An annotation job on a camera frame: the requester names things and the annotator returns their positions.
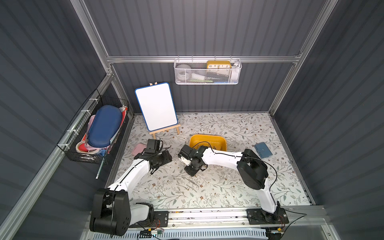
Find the yellow plastic storage box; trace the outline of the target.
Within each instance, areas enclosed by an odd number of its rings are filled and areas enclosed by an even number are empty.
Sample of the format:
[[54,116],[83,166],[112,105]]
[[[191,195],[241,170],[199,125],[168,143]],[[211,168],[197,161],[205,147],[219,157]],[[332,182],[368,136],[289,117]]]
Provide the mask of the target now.
[[227,141],[221,136],[196,134],[190,138],[189,146],[194,149],[199,146],[212,146],[214,150],[226,151]]

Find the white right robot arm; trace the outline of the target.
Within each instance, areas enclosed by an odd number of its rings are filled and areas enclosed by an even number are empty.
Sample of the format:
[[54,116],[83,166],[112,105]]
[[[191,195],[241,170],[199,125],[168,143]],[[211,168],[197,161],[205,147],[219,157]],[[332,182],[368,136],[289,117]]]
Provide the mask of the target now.
[[268,166],[252,150],[243,152],[225,152],[210,147],[200,146],[198,149],[185,145],[178,154],[179,159],[186,164],[185,171],[195,176],[204,166],[215,165],[238,171],[244,184],[257,191],[261,208],[264,212],[274,214],[278,202],[271,193]]

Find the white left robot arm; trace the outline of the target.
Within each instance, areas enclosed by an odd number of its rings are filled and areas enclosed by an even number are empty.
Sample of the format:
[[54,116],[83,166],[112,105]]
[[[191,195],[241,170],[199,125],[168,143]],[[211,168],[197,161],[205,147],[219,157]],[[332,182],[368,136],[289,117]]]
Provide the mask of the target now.
[[137,154],[130,167],[113,184],[98,189],[95,193],[90,231],[123,236],[132,225],[149,227],[155,222],[152,204],[130,204],[130,195],[148,173],[153,174],[160,167],[170,163],[172,156],[163,141],[149,139],[145,149]]

